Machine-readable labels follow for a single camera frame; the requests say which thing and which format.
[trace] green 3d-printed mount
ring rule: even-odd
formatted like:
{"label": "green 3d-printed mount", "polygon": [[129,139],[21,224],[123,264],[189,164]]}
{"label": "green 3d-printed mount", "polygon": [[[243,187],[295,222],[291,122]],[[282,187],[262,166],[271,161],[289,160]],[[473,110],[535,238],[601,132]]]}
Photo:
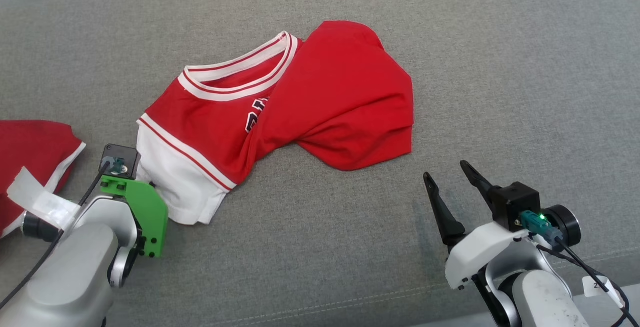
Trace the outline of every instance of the green 3d-printed mount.
{"label": "green 3d-printed mount", "polygon": [[141,181],[111,176],[102,176],[100,186],[103,193],[124,197],[130,206],[146,241],[141,255],[151,258],[162,256],[169,209],[155,188]]}

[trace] white stripe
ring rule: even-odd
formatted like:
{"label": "white stripe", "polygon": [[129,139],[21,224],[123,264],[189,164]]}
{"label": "white stripe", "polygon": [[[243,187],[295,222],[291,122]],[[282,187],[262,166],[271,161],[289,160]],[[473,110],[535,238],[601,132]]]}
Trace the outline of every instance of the white stripe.
{"label": "white stripe", "polygon": [[146,124],[137,131],[137,150],[141,155],[137,178],[153,181],[169,208],[169,218],[183,225],[209,223],[211,218],[203,216],[208,212],[206,216],[213,216],[229,191]]}
{"label": "white stripe", "polygon": [[265,47],[267,47],[268,45],[270,45],[270,44],[272,44],[272,43],[274,43],[274,42],[276,42],[278,40],[283,40],[284,38],[287,38],[288,35],[289,35],[289,33],[287,31],[281,31],[280,33],[278,33],[277,36],[275,36],[274,38],[272,38],[268,42],[263,43],[262,46],[259,46],[258,48],[254,49],[253,51],[250,51],[249,53],[245,53],[244,55],[239,56],[238,58],[235,58],[235,59],[232,59],[232,60],[228,60],[226,62],[215,63],[215,64],[207,64],[207,65],[188,65],[187,68],[207,69],[207,68],[226,67],[227,65],[231,65],[231,64],[236,63],[236,62],[238,62],[238,61],[240,61],[242,59],[251,57],[254,53],[256,53],[256,51],[260,51],[260,50],[264,49]]}
{"label": "white stripe", "polygon": [[[240,58],[236,58],[233,61],[222,63],[222,65],[229,65],[229,67],[224,67],[214,71],[191,71],[192,68],[195,68],[195,69],[211,68],[211,66],[210,65],[188,65],[187,67],[185,67],[184,73],[187,77],[189,77],[189,79],[191,79],[199,87],[211,92],[233,92],[237,90],[242,90],[243,88],[251,86],[252,84],[262,83],[263,81],[265,81],[266,79],[270,78],[275,74],[278,68],[285,62],[285,56],[282,56],[282,59],[279,61],[278,65],[266,76],[263,76],[260,79],[256,79],[255,81],[245,83],[238,87],[215,88],[215,87],[210,87],[208,85],[200,83],[200,81],[216,81],[224,77],[237,74],[238,72],[246,71],[250,68],[256,67],[264,63],[265,61],[269,61],[269,59],[274,58],[275,56],[277,56],[282,52],[286,54],[291,46],[291,36],[288,33],[286,33],[286,31],[283,31],[281,34],[277,35],[274,39],[267,42],[266,45],[270,45],[276,42],[276,40],[279,40],[279,42],[265,49],[264,51],[261,51],[258,54],[252,55],[256,53],[256,51],[260,51],[260,49],[263,49],[265,45],[262,45],[254,49],[254,51],[249,52]],[[247,58],[246,60],[243,60],[240,63],[233,64],[234,61],[244,59],[247,56],[251,56],[251,57]]]}
{"label": "white stripe", "polygon": [[[178,149],[186,155],[190,156],[190,158],[197,161],[197,163],[203,166],[205,170],[216,177],[220,182],[224,183],[224,185],[226,185],[228,188],[231,188],[233,190],[233,188],[237,186],[234,182],[231,181],[231,179],[228,179],[224,174],[222,174],[222,172],[220,172],[208,159],[206,159],[205,156],[203,156],[200,152],[196,151],[192,147],[189,147],[189,145],[181,142],[180,140],[178,140],[178,138],[175,138],[164,128],[160,127],[160,125],[157,124],[153,119],[151,119],[148,114],[145,113],[144,115],[142,115],[142,117],[140,117],[140,120],[144,120],[144,122],[147,122],[147,124],[149,124],[149,126],[151,126],[151,128],[154,129],[156,133],[162,136],[162,138],[167,140],[171,145],[174,145],[174,147],[169,145],[168,147],[170,147],[170,149]],[[141,128],[148,129],[148,127],[139,120],[137,124]],[[167,143],[165,143],[165,141],[160,138],[158,138],[158,142],[162,143],[163,145],[167,145]],[[193,166],[201,170],[201,168],[195,163],[193,164]],[[207,177],[209,177],[211,182],[213,182],[216,186],[219,186],[220,190],[230,191],[228,188],[221,186],[217,181],[215,181],[215,179],[212,179],[210,176]]]}
{"label": "white stripe", "polygon": [[9,224],[3,231],[2,231],[2,235],[0,235],[0,238],[5,238],[6,235],[12,233],[15,229],[17,229],[18,227],[20,227],[23,224],[23,220],[25,219],[25,213],[20,213],[20,215],[18,216],[18,218],[16,218],[16,220],[14,220],[14,222],[12,222],[11,224]]}
{"label": "white stripe", "polygon": [[87,144],[85,144],[84,142],[80,142],[80,146],[78,146],[78,148],[71,155],[64,159],[64,161],[60,162],[60,164],[57,165],[57,167],[53,171],[53,174],[51,174],[51,177],[48,179],[46,185],[44,186],[47,192],[55,192],[58,184],[60,183],[60,180],[62,179],[62,176],[65,175],[65,173],[69,169],[69,166],[71,166],[71,164],[78,158],[85,147],[87,147]]}
{"label": "white stripe", "polygon": [[[296,54],[297,49],[298,49],[298,39],[293,37],[293,36],[291,36],[290,45],[288,45],[288,49],[287,49],[288,51],[290,51],[290,53],[288,54],[288,58],[285,58],[287,56],[287,52],[285,51],[283,59],[280,61],[278,66],[270,73],[270,75],[275,74],[273,76],[273,78],[270,79],[269,81],[266,81],[265,83],[258,84],[255,87],[247,88],[245,90],[241,90],[241,91],[236,92],[236,93],[218,94],[218,93],[215,93],[215,92],[208,92],[208,91],[205,91],[205,90],[201,90],[198,87],[195,87],[194,85],[192,85],[189,82],[189,80],[186,79],[184,74],[180,74],[180,76],[178,77],[178,82],[182,85],[183,88],[185,88],[185,90],[190,92],[190,94],[194,95],[195,97],[197,97],[197,98],[199,98],[201,100],[227,102],[227,101],[233,101],[233,100],[237,100],[237,99],[242,99],[242,97],[252,96],[252,95],[255,95],[256,93],[260,93],[260,92],[263,92],[265,90],[268,90],[270,87],[272,87],[273,85],[278,83],[279,79],[282,78],[282,76],[284,75],[285,71],[287,70],[287,68],[291,64],[291,61],[293,61],[293,58],[294,58],[294,56]],[[269,77],[269,76],[266,76],[266,77],[263,77],[261,79],[258,79],[258,81],[263,81],[267,77]]]}

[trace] couch cushion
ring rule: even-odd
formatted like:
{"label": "couch cushion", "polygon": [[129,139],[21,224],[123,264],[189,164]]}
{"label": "couch cushion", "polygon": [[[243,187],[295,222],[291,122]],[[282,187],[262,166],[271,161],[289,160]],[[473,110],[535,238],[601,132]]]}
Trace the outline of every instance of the couch cushion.
{"label": "couch cushion", "polygon": [[[580,219],[575,251],[620,285],[640,272],[640,0],[49,0],[0,11],[0,118],[55,120],[87,142],[78,200],[107,143],[185,65],[226,61],[279,31],[370,26],[414,84],[413,153],[354,172],[276,150],[209,226],[169,223],[138,259],[115,326],[406,326],[486,311],[452,291],[422,182],[468,229],[490,221],[459,161],[523,182]],[[46,245],[0,241],[0,295]],[[580,270],[553,261],[576,293]]]}

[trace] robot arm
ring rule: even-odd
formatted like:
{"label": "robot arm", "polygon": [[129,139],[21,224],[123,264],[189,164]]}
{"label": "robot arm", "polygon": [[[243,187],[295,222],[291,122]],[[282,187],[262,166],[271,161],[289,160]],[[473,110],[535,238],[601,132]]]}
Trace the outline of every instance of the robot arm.
{"label": "robot arm", "polygon": [[0,327],[106,325],[112,288],[124,286],[137,256],[160,257],[164,246],[167,206],[153,186],[135,181],[139,159],[133,148],[106,145],[100,174],[80,204],[98,181],[103,194],[81,206],[64,233],[25,214],[25,236],[59,243],[28,283],[0,304]]}
{"label": "robot arm", "polygon": [[0,310],[0,327],[100,327],[114,304],[105,276],[118,252],[109,226],[76,228]]}
{"label": "robot arm", "polygon": [[573,213],[560,205],[541,208],[534,189],[520,182],[506,188],[492,185],[467,161],[460,165],[487,202],[493,222],[466,234],[432,176],[424,174],[439,233],[449,250],[445,275],[451,288],[462,290],[473,282],[499,327],[588,326],[569,286],[538,247],[559,252],[562,245],[578,244],[581,231]]}

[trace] neckline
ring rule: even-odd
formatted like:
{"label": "neckline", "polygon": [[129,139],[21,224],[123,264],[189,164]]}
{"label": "neckline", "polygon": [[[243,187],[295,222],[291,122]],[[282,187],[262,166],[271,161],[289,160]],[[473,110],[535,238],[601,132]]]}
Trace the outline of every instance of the neckline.
{"label": "neckline", "polygon": [[[252,96],[267,90],[279,81],[293,60],[298,43],[297,38],[287,31],[282,31],[262,46],[233,60],[210,65],[187,65],[178,77],[178,83],[192,95],[203,100],[225,102]],[[272,71],[249,83],[229,88],[210,87],[201,83],[237,74],[279,54],[282,54],[282,58]]]}

